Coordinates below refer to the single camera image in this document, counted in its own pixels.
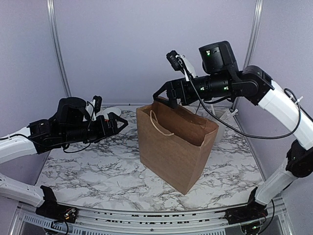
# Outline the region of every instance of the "marble surface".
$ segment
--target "marble surface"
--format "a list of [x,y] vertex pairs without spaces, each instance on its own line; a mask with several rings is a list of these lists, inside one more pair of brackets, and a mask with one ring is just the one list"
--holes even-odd
[[[37,181],[50,186],[58,202],[123,211],[185,211],[245,203],[262,182],[244,137],[226,129],[213,146],[203,174],[182,195],[140,163],[135,109],[119,107],[129,125],[119,134],[66,154],[52,150]],[[208,116],[202,109],[198,114]],[[229,124],[238,127],[235,120]],[[82,148],[73,144],[68,151]]]

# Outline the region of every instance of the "white wall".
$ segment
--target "white wall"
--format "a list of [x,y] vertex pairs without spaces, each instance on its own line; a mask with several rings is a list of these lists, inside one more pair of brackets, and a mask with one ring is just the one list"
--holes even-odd
[[204,75],[198,48],[229,40],[243,66],[255,1],[55,0],[72,94],[103,103],[150,103],[182,77],[166,60],[175,49]]
[[[260,34],[252,64],[265,70],[283,88],[292,89],[301,105],[313,115],[313,2],[264,1]],[[241,99],[240,123],[247,133],[274,136],[287,130],[267,112]],[[294,137],[252,140],[266,177],[285,160]],[[312,234],[313,175],[295,181],[284,193],[284,201],[296,235]]]
[[[65,96],[53,49],[46,1],[1,1],[0,136],[51,117]],[[0,172],[34,184],[45,155],[0,165]],[[0,196],[0,234],[8,234],[17,202]]]

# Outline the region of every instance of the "brown paper bag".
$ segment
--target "brown paper bag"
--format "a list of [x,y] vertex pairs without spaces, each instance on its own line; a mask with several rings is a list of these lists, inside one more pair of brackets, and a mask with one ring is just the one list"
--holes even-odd
[[140,161],[182,194],[201,176],[218,125],[179,106],[154,102],[136,111]]

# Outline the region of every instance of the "twisted rope handle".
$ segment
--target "twisted rope handle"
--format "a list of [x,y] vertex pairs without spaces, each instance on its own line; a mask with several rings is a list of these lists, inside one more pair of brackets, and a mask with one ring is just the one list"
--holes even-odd
[[156,122],[158,122],[158,120],[157,120],[157,116],[156,116],[155,112],[154,112],[153,110],[150,110],[150,121],[151,121],[152,125],[155,127],[155,129],[156,129],[157,131],[159,131],[161,134],[165,135],[165,136],[172,136],[174,133],[165,134],[165,133],[163,133],[160,129],[158,129],[158,127],[154,124],[154,122],[153,122],[153,120],[152,120],[152,114],[155,116]]

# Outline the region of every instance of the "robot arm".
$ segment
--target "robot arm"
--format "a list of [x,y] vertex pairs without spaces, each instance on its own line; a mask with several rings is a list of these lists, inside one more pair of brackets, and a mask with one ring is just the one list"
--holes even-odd
[[[270,112],[288,130],[292,131],[296,141],[287,153],[287,159],[281,166],[251,194],[244,207],[229,209],[226,219],[229,224],[240,223],[267,215],[266,205],[299,177],[306,177],[313,171],[313,121],[300,110],[295,100],[286,95],[272,78],[257,66],[248,66],[239,71],[229,42],[223,41],[199,48],[202,67],[209,74],[194,77],[188,73],[185,57],[175,51],[167,54],[167,59],[176,71],[187,74],[186,78],[166,82],[154,95],[154,100],[172,108],[177,107],[177,99],[182,105],[189,105],[199,98],[210,101],[214,97],[223,97],[234,101],[243,96],[254,105]],[[168,100],[158,96],[166,92]]]
[[[12,159],[32,154],[41,154],[54,148],[67,149],[71,143],[97,143],[118,134],[128,122],[114,113],[109,120],[100,111],[102,98],[94,96],[92,102],[76,97],[63,98],[56,114],[50,119],[42,119],[29,124],[20,131],[0,138],[0,164]],[[57,204],[51,188],[31,186],[13,180],[0,173],[0,195],[25,202],[37,207],[36,213],[59,219],[60,213],[71,209]],[[75,220],[74,209],[68,222]]]

